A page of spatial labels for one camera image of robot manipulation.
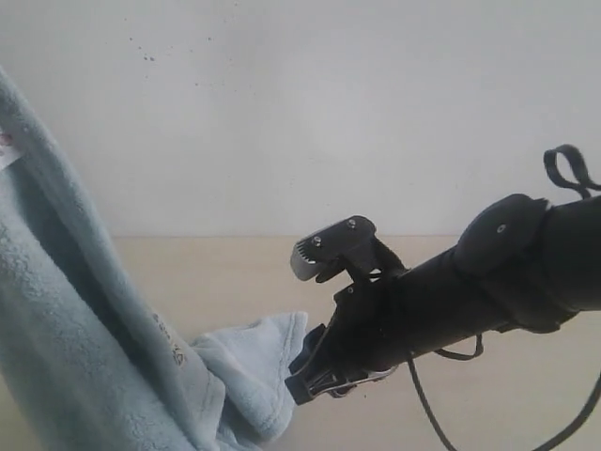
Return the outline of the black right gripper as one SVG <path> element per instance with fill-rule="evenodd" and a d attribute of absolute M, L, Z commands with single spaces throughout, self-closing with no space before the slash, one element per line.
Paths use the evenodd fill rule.
<path fill-rule="evenodd" d="M 398 276 L 355 281 L 334 300 L 328 328 L 324 323 L 313 328 L 288 367 L 285 387 L 296 405 L 381 381 L 413 360 Z"/>

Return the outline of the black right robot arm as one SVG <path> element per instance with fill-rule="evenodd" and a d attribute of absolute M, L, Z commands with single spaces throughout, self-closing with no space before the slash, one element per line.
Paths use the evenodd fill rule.
<path fill-rule="evenodd" d="M 407 268 L 352 216 L 297 242 L 302 281 L 351 277 L 328 324 L 316 327 L 290 367 L 298 404 L 387 377 L 411 358 L 489 331 L 549 334 L 600 307 L 600 201 L 552 206 L 512 194 L 468 226 L 457 244 Z"/>

